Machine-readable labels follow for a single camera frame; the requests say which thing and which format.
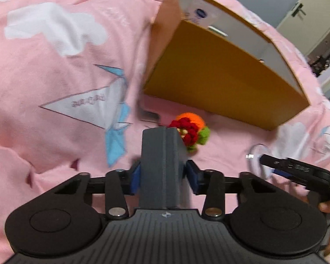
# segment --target open box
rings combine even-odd
[[[143,92],[268,130],[309,106],[274,43],[213,0],[163,1]]]

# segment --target dark red triangle print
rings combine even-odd
[[[78,162],[79,162],[79,159],[74,160],[71,163],[70,168],[75,169],[75,171],[78,171]]]
[[[32,172],[29,172],[26,176],[26,184],[29,184],[29,186],[32,188]]]

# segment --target pink blanket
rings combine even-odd
[[[4,235],[11,211],[77,172],[103,176],[140,156],[142,131],[157,126],[142,121],[137,106],[161,1],[0,0],[0,263],[12,254]],[[195,162],[238,176],[248,170],[248,149],[263,143],[275,157],[330,170],[330,102],[302,55],[238,1],[217,1],[274,40],[312,106],[274,132],[199,112],[212,135]],[[152,102],[148,109],[164,124],[178,113],[197,112]],[[295,191],[282,178],[271,181]],[[230,212],[236,201],[228,198]],[[191,206],[200,208],[203,200],[193,196]]]

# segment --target knitted toy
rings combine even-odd
[[[189,112],[178,115],[169,127],[177,128],[189,152],[195,151],[197,144],[205,145],[210,135],[210,130],[204,120]]]

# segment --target red crocheted flower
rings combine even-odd
[[[198,126],[191,123],[191,120],[187,117],[183,117],[179,120],[173,120],[169,125],[169,128],[176,127],[179,131],[185,145],[192,146],[198,140]]]

